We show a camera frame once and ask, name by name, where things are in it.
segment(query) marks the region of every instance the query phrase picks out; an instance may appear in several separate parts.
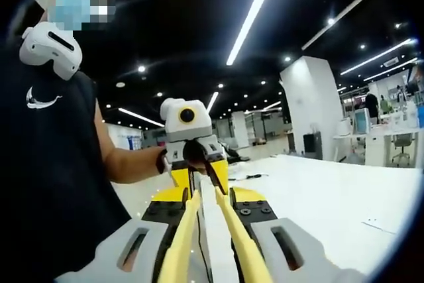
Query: chair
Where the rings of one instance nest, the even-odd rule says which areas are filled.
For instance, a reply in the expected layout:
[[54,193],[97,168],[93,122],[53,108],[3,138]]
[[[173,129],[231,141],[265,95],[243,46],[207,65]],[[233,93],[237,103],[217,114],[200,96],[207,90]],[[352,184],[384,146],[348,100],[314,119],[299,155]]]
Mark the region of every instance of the chair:
[[413,141],[412,134],[398,134],[394,136],[393,143],[395,145],[395,149],[397,147],[402,147],[402,151],[399,154],[393,156],[392,158],[392,162],[394,162],[395,158],[399,159],[397,162],[397,167],[399,167],[399,163],[402,158],[408,159],[408,166],[409,166],[409,161],[411,160],[411,156],[405,152],[405,147],[411,146],[412,141]]

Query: black sleeveless shirt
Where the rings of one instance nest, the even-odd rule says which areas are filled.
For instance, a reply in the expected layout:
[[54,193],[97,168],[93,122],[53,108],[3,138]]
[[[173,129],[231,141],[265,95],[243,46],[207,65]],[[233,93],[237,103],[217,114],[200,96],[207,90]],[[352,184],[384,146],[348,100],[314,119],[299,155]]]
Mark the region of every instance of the black sleeveless shirt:
[[89,263],[129,215],[102,163],[93,82],[24,65],[19,46],[0,53],[2,267],[51,282]]

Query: white pillar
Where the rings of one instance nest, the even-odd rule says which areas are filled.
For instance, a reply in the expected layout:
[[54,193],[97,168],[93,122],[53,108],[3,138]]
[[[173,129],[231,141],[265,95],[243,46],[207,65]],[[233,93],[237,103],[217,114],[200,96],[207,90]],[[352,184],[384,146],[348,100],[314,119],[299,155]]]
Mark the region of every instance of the white pillar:
[[237,146],[239,148],[248,147],[249,137],[247,134],[244,112],[234,112],[231,114],[231,116],[233,118],[234,138],[236,138]]
[[295,147],[304,151],[303,136],[321,132],[323,160],[332,160],[333,136],[343,118],[337,85],[328,61],[303,56],[281,72],[290,109]]

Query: white desk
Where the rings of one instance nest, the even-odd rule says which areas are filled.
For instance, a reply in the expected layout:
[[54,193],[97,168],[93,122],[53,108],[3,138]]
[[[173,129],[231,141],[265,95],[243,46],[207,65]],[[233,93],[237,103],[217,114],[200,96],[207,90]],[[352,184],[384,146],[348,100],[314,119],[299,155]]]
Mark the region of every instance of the white desk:
[[390,149],[391,136],[400,134],[415,134],[414,140],[414,158],[411,159],[415,163],[416,168],[423,165],[424,158],[424,129],[422,128],[402,128],[390,129],[388,125],[378,125],[377,128],[371,128],[368,134],[349,134],[349,135],[335,135],[333,138],[336,140],[334,161],[339,159],[340,142],[344,139],[366,139],[366,166],[385,166],[389,161],[388,149]]
[[[287,155],[247,162],[232,177],[259,172],[269,176],[230,185],[260,192],[278,217],[290,218],[320,240],[330,261],[367,275],[401,234],[421,182],[416,169],[367,167]],[[207,179],[202,181],[202,196],[214,281],[238,282],[229,280],[237,277],[230,235]]]

